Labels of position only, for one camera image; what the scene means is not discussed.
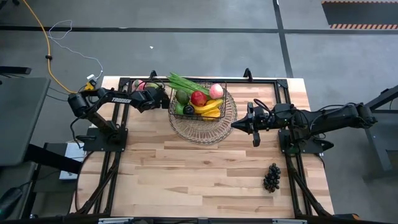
wooden tabletop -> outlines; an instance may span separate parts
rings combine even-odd
[[[103,87],[117,89],[119,78],[104,77]],[[304,80],[287,80],[292,103],[298,109],[309,110]],[[246,115],[246,105],[253,98],[259,98],[270,108],[275,105],[272,85],[228,84],[228,91],[236,102],[238,119]],[[113,108],[113,104],[105,104],[99,113],[111,120]],[[294,217],[277,130],[260,132],[259,147],[252,146],[252,135],[237,129],[219,143],[202,146],[176,135],[170,127],[167,110],[140,114],[134,108],[129,110],[127,128],[129,137],[119,166],[112,216]],[[103,152],[95,152],[83,167],[78,183],[80,206],[98,185],[103,157]],[[262,180],[273,162],[282,173],[280,190],[270,194],[263,189]],[[303,154],[303,164],[308,188],[333,213],[322,162],[313,155]],[[302,193],[297,189],[304,212]]]

gray floor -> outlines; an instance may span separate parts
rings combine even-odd
[[[30,1],[45,26],[71,19],[75,26],[276,28],[271,0],[120,0]],[[286,29],[327,29],[319,0],[279,0]],[[12,4],[0,11],[0,24],[36,26],[26,8]],[[398,84],[396,35],[287,35],[295,78],[304,78],[313,110],[349,101],[367,102]],[[286,77],[277,34],[90,33],[72,32],[62,44],[97,57],[105,75],[184,75],[240,77],[246,67],[256,77]],[[47,77],[43,33],[0,31],[0,64],[31,67],[33,77]],[[52,44],[53,73],[77,90],[89,74],[98,74],[95,61],[83,60]],[[52,87],[62,90],[55,82]],[[59,98],[64,95],[50,90]],[[67,103],[47,98],[32,142],[71,140],[74,119]],[[84,134],[88,122],[79,121]],[[365,220],[397,223],[398,181],[364,183],[362,176],[379,164],[363,130],[328,133],[335,147],[325,153],[326,175],[335,213],[357,213]],[[53,200],[41,215],[65,213]]]

